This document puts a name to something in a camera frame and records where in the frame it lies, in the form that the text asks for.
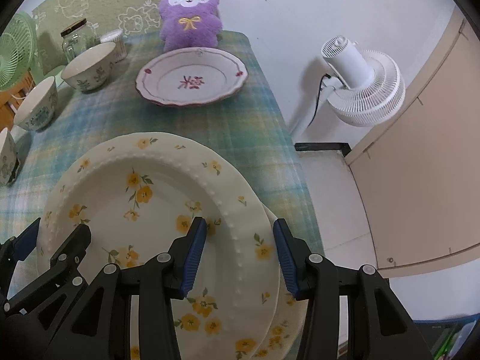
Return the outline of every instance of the green fan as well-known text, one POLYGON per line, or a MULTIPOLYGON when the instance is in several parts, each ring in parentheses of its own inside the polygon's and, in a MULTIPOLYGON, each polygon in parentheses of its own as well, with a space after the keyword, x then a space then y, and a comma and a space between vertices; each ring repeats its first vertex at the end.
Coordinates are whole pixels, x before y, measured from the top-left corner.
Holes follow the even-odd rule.
POLYGON ((35 84, 44 79, 37 47, 33 19, 26 12, 13 15, 0 36, 0 91, 15 86, 28 70, 35 84))

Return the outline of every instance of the brown jar lid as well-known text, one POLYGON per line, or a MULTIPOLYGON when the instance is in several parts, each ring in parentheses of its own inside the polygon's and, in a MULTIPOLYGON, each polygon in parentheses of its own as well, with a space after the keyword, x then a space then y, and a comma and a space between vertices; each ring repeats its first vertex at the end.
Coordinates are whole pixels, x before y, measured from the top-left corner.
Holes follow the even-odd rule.
POLYGON ((82 19, 79 21, 75 21, 75 23, 69 25, 65 30, 60 33, 60 36, 63 38, 64 36, 78 30, 81 26, 85 26, 87 24, 87 19, 82 19))

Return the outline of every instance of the stuffed animal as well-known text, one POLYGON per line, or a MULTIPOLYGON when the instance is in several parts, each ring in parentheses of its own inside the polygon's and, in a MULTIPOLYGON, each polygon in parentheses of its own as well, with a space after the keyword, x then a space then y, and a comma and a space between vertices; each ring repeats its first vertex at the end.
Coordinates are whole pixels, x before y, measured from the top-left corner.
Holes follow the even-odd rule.
POLYGON ((216 47, 222 22, 217 17, 219 0, 161 0, 164 52, 183 47, 216 47))

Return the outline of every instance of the yellow bow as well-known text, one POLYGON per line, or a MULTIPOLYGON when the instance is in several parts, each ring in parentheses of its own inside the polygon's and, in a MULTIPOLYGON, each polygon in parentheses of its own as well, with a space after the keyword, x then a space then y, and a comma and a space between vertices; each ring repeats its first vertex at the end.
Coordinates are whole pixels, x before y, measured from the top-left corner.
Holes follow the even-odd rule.
POLYGON ((200 16, 193 16, 190 19, 188 17, 182 17, 181 19, 178 19, 180 24, 186 24, 185 28, 183 29, 184 31, 188 30, 189 28, 196 30, 197 28, 194 26, 194 21, 202 21, 202 18, 200 16))

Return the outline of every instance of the glass jar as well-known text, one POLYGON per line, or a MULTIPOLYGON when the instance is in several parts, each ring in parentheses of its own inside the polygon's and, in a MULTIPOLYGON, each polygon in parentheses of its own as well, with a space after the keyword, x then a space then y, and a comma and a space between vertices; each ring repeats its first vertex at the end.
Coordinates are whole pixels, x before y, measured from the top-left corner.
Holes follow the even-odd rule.
POLYGON ((87 32, 87 19, 79 20, 63 30, 60 35, 63 38, 62 49, 71 62, 88 49, 89 33, 87 32))

